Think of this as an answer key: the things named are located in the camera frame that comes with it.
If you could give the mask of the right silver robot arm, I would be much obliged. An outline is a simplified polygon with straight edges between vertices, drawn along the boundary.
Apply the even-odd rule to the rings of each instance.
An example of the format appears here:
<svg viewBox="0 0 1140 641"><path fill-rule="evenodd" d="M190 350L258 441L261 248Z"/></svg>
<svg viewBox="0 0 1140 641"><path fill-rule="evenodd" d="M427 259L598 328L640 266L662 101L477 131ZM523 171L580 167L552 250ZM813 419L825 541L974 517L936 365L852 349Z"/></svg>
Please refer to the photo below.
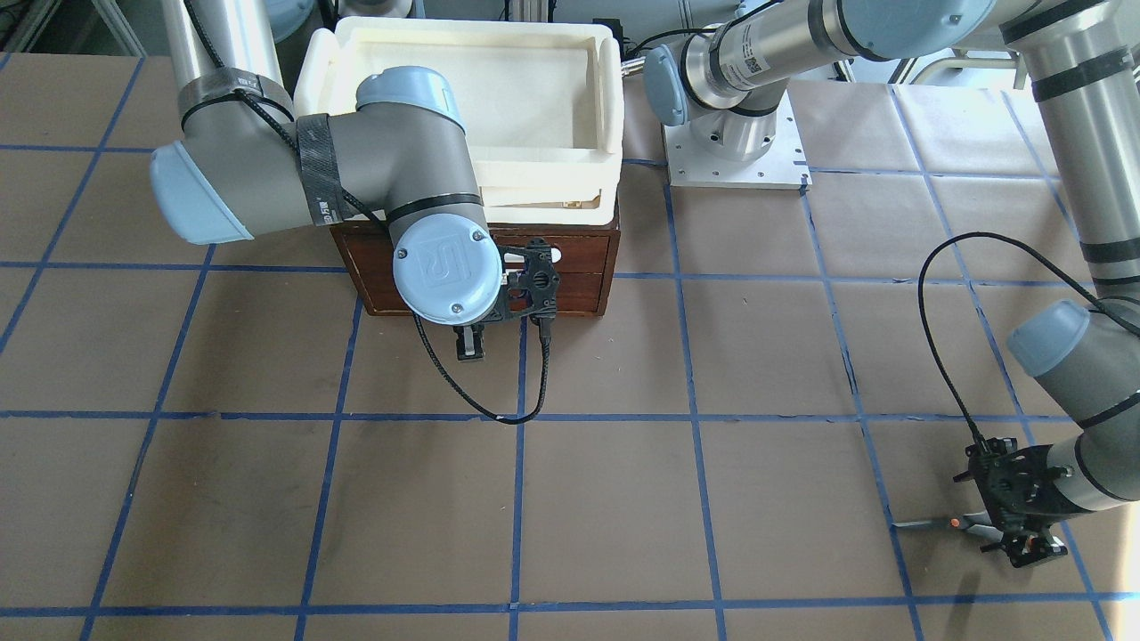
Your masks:
<svg viewBox="0 0 1140 641"><path fill-rule="evenodd" d="M432 68L365 78L345 114L298 114L261 1L166 1L184 139L150 155L172 230L196 245L367 216L394 248L394 287L420 320L482 354L504 267L484 220L467 130Z"/></svg>

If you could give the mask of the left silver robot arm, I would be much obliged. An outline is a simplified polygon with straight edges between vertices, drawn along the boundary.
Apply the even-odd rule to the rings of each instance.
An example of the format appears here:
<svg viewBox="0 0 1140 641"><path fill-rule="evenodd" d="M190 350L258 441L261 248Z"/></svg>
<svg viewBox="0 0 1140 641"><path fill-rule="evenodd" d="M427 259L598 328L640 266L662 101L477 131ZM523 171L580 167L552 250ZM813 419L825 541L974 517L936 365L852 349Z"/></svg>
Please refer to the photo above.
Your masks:
<svg viewBox="0 0 1140 641"><path fill-rule="evenodd" d="M982 294L982 248L1010 242L1054 279L1058 303L990 336L1010 409L1034 383L1047 417L1076 427L1059 443L982 435L956 388L954 414L972 441L964 471L977 514L897 524L899 532L956 529L1013 567L1070 553L1054 527L1137 504L1137 84L1135 48L1115 21L1123 1L754 1L705 29L638 44L642 76L663 133L708 159L707 175L669 159L673 179L724 187L725 171L759 172L791 121L787 86L834 62L917 60L990 31L1025 62L1026 94L990 94L980 125L964 124L964 97L917 104L925 86L891 86L891 130L906 133L915 165L891 175L921 211L943 216L945 240L917 268L917 320L933 348L927 275L953 267ZM979 240L982 248L958 248Z"/></svg>

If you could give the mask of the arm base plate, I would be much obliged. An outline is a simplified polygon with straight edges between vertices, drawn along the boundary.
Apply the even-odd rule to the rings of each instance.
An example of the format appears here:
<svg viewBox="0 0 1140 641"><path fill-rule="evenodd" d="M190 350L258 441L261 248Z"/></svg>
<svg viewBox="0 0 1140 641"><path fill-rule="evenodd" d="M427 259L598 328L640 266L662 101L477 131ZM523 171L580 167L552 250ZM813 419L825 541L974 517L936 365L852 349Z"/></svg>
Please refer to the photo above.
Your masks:
<svg viewBox="0 0 1140 641"><path fill-rule="evenodd" d="M807 190L813 182L787 84L749 94L734 109L665 125L671 185Z"/></svg>

